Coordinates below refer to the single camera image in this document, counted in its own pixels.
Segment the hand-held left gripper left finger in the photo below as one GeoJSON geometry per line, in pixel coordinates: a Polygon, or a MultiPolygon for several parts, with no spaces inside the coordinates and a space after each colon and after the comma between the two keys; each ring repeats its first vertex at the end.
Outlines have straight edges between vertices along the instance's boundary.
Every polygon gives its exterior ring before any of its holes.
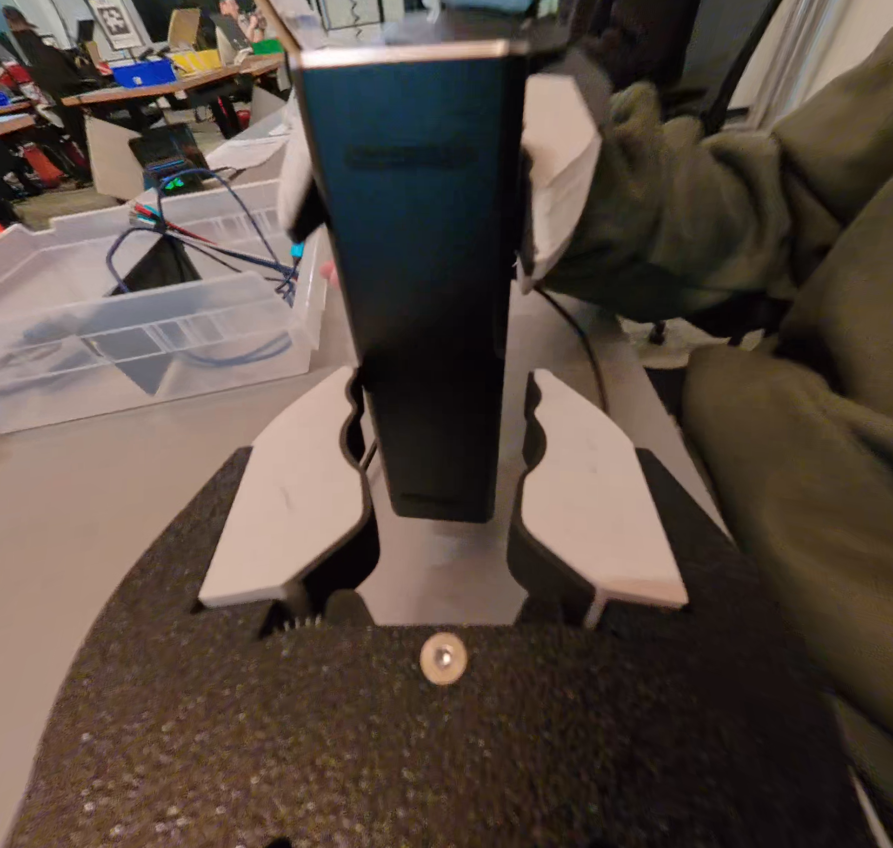
{"type": "Polygon", "coordinates": [[[362,468],[363,390],[343,365],[284,408],[251,445],[198,591],[205,608],[296,599],[320,607],[378,561],[362,468]]]}

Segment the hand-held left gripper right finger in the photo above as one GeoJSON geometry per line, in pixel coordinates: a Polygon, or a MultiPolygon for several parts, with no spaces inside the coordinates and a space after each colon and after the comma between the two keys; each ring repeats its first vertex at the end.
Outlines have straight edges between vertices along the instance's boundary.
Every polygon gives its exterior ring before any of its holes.
{"type": "Polygon", "coordinates": [[[627,435],[544,369],[528,376],[524,416],[506,559],[528,597],[585,629],[610,602],[683,609],[686,587],[627,435]]]}

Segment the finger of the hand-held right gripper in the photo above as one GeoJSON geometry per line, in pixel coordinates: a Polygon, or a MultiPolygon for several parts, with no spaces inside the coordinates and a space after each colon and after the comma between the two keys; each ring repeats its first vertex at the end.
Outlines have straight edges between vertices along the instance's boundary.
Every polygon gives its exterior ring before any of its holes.
{"type": "Polygon", "coordinates": [[[525,89],[521,147],[530,165],[520,292],[530,294],[564,255],[583,214],[602,139],[576,81],[535,74],[525,89]]]}
{"type": "Polygon", "coordinates": [[[307,132],[300,119],[289,124],[279,176],[278,219],[293,243],[305,242],[329,225],[329,211],[314,174],[307,132]]]}

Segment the clear plastic bin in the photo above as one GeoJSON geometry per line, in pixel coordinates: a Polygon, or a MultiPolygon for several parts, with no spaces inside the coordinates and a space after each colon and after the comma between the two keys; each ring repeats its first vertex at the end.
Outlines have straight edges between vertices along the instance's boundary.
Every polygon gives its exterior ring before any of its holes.
{"type": "Polygon", "coordinates": [[[2,434],[307,373],[331,260],[263,181],[2,232],[2,434]]]}

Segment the wood-top office desk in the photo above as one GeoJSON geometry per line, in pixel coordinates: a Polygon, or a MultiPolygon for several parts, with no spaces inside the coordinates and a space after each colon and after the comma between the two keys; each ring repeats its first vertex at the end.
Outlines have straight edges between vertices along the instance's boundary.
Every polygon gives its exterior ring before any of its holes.
{"type": "Polygon", "coordinates": [[[134,128],[145,131],[147,119],[141,111],[143,102],[159,99],[184,101],[188,108],[207,107],[213,122],[225,139],[241,130],[233,105],[234,95],[248,94],[258,81],[287,66],[284,53],[249,55],[240,64],[188,74],[171,83],[156,86],[109,86],[81,95],[63,97],[61,104],[94,114],[99,106],[115,106],[127,111],[134,128]]]}

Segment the power station with green display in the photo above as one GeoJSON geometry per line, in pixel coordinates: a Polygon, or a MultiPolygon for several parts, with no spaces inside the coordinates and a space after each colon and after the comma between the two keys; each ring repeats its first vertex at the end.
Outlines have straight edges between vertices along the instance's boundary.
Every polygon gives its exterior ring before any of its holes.
{"type": "Polygon", "coordinates": [[[151,128],[128,140],[136,157],[145,191],[161,190],[162,195],[185,195],[204,189],[207,161],[187,124],[151,128]]]}

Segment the white angled panel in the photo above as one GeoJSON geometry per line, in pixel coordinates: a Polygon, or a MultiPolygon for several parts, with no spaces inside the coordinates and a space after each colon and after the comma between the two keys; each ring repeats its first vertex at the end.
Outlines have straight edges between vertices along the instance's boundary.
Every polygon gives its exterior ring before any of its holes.
{"type": "Polygon", "coordinates": [[[140,196],[142,167],[129,146],[140,133],[93,116],[85,117],[85,131],[96,191],[125,202],[140,196]]]}

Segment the person's green jacket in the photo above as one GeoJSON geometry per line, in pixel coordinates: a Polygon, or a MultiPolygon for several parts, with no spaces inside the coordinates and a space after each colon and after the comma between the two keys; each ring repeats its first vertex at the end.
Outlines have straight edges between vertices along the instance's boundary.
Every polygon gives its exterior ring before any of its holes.
{"type": "Polygon", "coordinates": [[[832,687],[891,804],[891,181],[800,290],[770,351],[692,354],[683,423],[740,547],[832,687]]]}

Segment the small blue bin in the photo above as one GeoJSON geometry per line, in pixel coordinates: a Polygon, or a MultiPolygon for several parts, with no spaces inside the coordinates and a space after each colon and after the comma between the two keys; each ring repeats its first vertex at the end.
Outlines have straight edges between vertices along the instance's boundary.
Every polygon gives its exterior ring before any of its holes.
{"type": "Polygon", "coordinates": [[[166,57],[143,61],[117,61],[110,67],[114,82],[125,88],[150,88],[178,81],[177,71],[166,57]]]}

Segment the fiducial marker sign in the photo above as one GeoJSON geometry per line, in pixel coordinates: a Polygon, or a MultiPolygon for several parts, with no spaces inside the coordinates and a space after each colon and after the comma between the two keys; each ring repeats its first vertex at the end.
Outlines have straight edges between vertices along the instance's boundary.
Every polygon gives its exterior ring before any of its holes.
{"type": "Polygon", "coordinates": [[[115,51],[130,51],[145,45],[144,34],[125,0],[83,0],[115,51]]]}

